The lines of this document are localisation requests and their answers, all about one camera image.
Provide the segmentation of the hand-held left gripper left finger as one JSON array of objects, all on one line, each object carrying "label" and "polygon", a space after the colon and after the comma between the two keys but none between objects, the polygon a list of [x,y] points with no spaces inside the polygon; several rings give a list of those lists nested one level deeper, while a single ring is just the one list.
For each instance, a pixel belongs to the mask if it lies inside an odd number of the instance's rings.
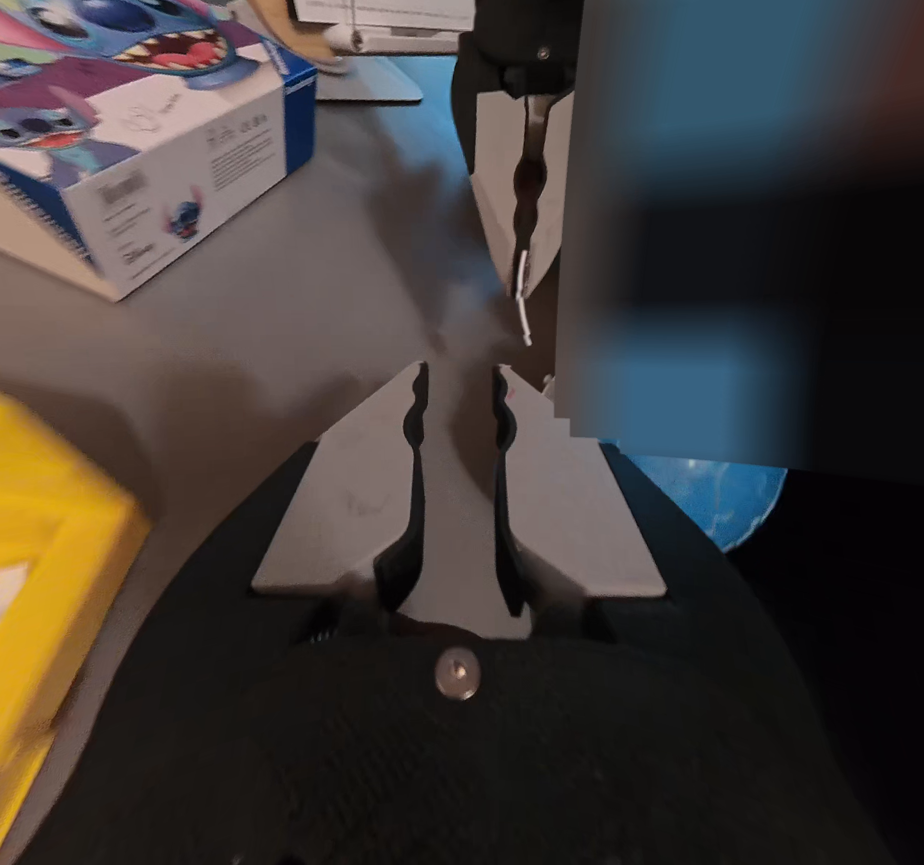
[{"label": "hand-held left gripper left finger", "polygon": [[429,367],[408,365],[327,430],[251,580],[266,596],[397,611],[423,566]]}]

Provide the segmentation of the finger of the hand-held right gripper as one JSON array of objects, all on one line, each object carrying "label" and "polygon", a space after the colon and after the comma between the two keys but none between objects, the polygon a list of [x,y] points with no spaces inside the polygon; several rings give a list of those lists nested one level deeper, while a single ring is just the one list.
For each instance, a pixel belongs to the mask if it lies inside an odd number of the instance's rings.
[{"label": "finger of the hand-held right gripper", "polygon": [[561,245],[574,91],[551,104],[545,114],[542,161],[545,181],[537,199],[538,220],[526,259],[523,297],[528,298],[547,275]]},{"label": "finger of the hand-held right gripper", "polygon": [[506,92],[477,100],[475,166],[470,175],[495,270],[510,297],[527,297],[538,223],[538,97]]}]

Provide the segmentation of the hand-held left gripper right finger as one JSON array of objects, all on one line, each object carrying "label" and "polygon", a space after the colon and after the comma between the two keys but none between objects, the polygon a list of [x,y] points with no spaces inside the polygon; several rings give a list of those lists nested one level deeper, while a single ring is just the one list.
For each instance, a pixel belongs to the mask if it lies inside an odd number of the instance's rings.
[{"label": "hand-held left gripper right finger", "polygon": [[667,586],[599,442],[550,397],[492,372],[494,564],[512,617],[549,603],[659,600]]}]

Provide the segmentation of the white puzzle piece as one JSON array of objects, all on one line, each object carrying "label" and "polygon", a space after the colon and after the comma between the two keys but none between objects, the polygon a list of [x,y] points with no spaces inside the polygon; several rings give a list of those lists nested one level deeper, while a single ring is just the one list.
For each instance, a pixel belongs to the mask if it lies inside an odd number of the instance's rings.
[{"label": "white puzzle piece", "polygon": [[524,345],[527,348],[531,348],[533,344],[532,332],[530,329],[527,312],[526,312],[526,296],[525,296],[527,262],[528,262],[528,248],[519,250],[517,257],[516,257],[516,263],[515,263],[515,269],[514,269],[513,298],[514,298],[514,304],[516,307],[520,329],[522,332]]}]

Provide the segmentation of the blue puzzle ball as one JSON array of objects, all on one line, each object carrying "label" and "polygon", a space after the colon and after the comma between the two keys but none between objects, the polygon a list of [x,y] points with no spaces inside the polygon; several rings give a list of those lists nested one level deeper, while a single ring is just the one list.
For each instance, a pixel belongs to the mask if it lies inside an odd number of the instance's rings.
[{"label": "blue puzzle ball", "polygon": [[748,541],[775,510],[788,470],[663,455],[629,455],[724,553]]}]

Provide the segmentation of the yellow plastic bin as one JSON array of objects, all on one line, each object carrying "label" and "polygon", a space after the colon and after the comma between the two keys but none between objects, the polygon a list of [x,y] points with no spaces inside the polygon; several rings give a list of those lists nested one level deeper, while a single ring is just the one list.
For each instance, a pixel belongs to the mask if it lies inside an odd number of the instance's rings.
[{"label": "yellow plastic bin", "polygon": [[1,837],[151,524],[12,397],[1,400]]}]

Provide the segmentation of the printed puzzle box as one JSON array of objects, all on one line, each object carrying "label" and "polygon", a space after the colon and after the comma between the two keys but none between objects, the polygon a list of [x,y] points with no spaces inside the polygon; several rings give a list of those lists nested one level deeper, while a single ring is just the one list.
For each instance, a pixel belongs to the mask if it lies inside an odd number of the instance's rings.
[{"label": "printed puzzle box", "polygon": [[316,69],[204,0],[2,0],[4,256],[119,301],[304,166]]}]

